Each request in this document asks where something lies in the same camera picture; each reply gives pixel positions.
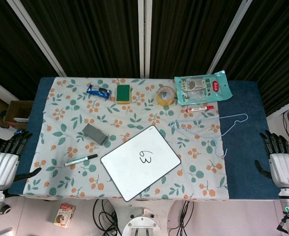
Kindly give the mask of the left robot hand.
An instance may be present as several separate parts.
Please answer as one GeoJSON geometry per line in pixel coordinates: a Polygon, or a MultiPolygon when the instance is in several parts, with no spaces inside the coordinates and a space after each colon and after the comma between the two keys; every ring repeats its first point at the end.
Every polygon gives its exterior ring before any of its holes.
{"type": "Polygon", "coordinates": [[[31,136],[31,133],[23,132],[2,143],[0,147],[0,191],[8,189],[14,182],[31,178],[42,170],[39,167],[30,173],[16,174],[21,153],[31,136]]]}

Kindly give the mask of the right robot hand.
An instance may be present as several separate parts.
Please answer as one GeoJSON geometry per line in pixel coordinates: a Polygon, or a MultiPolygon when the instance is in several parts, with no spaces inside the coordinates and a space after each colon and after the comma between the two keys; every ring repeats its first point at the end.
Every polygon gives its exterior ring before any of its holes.
{"type": "Polygon", "coordinates": [[[260,162],[255,160],[258,172],[273,180],[279,188],[289,188],[289,143],[283,136],[270,133],[259,133],[262,138],[267,154],[270,170],[262,168],[260,162]]]}

